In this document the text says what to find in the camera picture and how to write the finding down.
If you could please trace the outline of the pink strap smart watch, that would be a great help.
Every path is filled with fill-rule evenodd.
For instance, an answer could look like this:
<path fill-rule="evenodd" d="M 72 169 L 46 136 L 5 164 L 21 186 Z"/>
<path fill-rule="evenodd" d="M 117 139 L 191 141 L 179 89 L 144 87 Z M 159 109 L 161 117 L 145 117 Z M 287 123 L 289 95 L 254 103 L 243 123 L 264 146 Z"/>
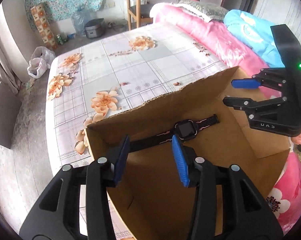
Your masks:
<path fill-rule="evenodd" d="M 182 142 L 194 139 L 200 131 L 219 124 L 216 114 L 198 121 L 185 119 L 176 122 L 172 129 L 149 138 L 131 142 L 131 152 L 137 152 L 146 148 L 154 147 L 166 142 L 172 141 L 172 137 L 176 135 Z"/>

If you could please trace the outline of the pink floral quilt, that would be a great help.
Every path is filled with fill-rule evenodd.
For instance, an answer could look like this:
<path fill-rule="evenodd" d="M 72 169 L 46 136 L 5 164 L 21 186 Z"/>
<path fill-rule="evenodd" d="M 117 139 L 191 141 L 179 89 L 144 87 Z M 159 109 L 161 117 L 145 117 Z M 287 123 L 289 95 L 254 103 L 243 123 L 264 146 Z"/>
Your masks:
<path fill-rule="evenodd" d="M 154 5 L 150 15 L 155 23 L 165 22 L 180 27 L 227 66 L 240 66 L 249 76 L 262 68 L 270 68 L 251 48 L 234 37 L 224 22 L 205 22 L 185 9 L 169 3 Z M 301 161 L 296 153 L 289 153 L 282 173 L 266 201 L 283 232 L 288 233 L 301 216 Z"/>

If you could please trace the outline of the grey patterned pillow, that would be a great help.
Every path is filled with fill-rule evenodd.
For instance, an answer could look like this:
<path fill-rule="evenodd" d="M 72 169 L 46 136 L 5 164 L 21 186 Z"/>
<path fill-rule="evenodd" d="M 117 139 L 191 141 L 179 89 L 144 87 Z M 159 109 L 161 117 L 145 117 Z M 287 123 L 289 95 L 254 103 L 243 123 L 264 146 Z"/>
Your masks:
<path fill-rule="evenodd" d="M 219 5 L 194 0 L 183 0 L 177 3 L 176 6 L 202 18 L 205 22 L 223 22 L 224 17 L 229 12 L 227 9 Z"/>

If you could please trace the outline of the brown cardboard box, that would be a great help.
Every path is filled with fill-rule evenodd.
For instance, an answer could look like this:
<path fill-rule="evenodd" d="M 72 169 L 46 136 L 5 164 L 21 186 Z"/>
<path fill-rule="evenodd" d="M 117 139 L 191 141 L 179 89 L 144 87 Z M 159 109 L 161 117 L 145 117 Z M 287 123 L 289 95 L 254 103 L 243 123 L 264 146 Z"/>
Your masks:
<path fill-rule="evenodd" d="M 266 202 L 289 153 L 226 107 L 233 67 L 90 124 L 89 239 L 114 239 L 108 201 L 135 239 L 281 239 Z"/>

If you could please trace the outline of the wooden chair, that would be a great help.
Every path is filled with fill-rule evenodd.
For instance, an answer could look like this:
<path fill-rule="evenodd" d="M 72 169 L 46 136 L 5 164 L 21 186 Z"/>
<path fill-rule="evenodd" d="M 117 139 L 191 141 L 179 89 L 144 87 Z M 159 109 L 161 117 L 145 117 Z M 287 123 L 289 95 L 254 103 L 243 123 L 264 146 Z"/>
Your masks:
<path fill-rule="evenodd" d="M 149 3 L 141 4 L 141 0 L 135 0 L 135 5 L 131 5 L 131 0 L 127 0 L 127 22 L 128 30 L 132 30 L 133 20 L 136 23 L 136 28 L 142 24 L 152 24 L 153 19 L 150 17 L 152 5 Z"/>

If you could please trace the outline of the dark grey cabinet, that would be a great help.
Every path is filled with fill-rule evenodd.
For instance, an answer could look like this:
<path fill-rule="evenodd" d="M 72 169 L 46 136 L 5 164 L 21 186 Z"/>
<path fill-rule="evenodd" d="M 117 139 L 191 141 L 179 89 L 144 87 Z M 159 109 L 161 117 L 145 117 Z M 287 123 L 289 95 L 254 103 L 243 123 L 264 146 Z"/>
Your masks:
<path fill-rule="evenodd" d="M 22 102 L 10 90 L 10 88 L 0 82 L 0 145 L 10 149 L 14 126 Z"/>

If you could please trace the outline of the floral grey bed sheet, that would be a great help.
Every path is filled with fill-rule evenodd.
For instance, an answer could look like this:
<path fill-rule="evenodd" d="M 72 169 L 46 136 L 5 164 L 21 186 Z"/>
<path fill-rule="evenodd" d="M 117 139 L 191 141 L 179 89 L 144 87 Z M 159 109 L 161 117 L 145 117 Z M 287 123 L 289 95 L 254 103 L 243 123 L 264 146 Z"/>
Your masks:
<path fill-rule="evenodd" d="M 93 159 L 75 151 L 76 134 L 94 116 L 91 99 L 109 92 L 120 113 L 227 68 L 182 29 L 165 23 L 103 38 L 56 57 L 49 70 L 46 141 L 52 173 Z"/>

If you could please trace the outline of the grey rice cooker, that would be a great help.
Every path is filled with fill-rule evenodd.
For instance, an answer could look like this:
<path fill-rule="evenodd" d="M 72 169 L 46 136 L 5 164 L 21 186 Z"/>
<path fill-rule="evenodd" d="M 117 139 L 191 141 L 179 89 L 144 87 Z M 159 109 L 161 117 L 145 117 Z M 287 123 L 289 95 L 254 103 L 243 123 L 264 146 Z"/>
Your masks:
<path fill-rule="evenodd" d="M 89 39 L 98 38 L 105 34 L 106 23 L 104 18 L 97 18 L 85 24 L 84 30 Z"/>

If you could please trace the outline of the white plastic bag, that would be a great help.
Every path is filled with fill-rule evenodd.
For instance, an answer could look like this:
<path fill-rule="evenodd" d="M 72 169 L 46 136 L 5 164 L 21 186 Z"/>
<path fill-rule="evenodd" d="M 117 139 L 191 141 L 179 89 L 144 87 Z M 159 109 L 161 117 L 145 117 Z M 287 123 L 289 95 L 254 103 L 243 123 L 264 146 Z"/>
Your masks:
<path fill-rule="evenodd" d="M 55 58 L 56 55 L 52 50 L 43 46 L 37 47 L 31 55 L 27 68 L 28 74 L 34 79 L 39 79 L 51 68 L 51 64 Z"/>

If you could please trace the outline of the grey window curtain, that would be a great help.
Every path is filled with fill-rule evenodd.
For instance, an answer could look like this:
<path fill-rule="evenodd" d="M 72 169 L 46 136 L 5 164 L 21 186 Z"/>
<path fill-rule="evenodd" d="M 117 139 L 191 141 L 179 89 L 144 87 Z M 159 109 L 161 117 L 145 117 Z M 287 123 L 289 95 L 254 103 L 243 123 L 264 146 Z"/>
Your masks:
<path fill-rule="evenodd" d="M 13 94 L 17 95 L 20 91 L 21 80 L 13 71 L 9 61 L 0 47 L 0 82 L 8 86 Z"/>

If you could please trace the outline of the clear water bottle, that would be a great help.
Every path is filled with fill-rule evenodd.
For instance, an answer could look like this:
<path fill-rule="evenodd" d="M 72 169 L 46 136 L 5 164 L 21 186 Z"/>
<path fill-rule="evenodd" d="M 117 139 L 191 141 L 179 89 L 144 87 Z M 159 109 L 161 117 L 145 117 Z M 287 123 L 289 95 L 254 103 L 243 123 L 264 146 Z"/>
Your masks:
<path fill-rule="evenodd" d="M 72 24 L 78 36 L 85 36 L 86 11 L 84 7 L 78 7 L 71 16 Z"/>

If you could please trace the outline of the orange patterned tall box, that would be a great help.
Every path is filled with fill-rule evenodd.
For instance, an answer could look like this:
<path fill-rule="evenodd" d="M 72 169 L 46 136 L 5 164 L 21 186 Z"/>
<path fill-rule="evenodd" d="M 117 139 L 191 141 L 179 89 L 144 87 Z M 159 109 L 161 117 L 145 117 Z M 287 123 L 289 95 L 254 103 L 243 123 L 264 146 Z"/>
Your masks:
<path fill-rule="evenodd" d="M 58 44 L 56 42 L 54 33 L 50 28 L 50 24 L 48 22 L 47 14 L 45 12 L 43 4 L 39 3 L 36 6 L 32 7 L 31 15 L 46 48 L 50 50 L 56 50 L 58 48 Z"/>

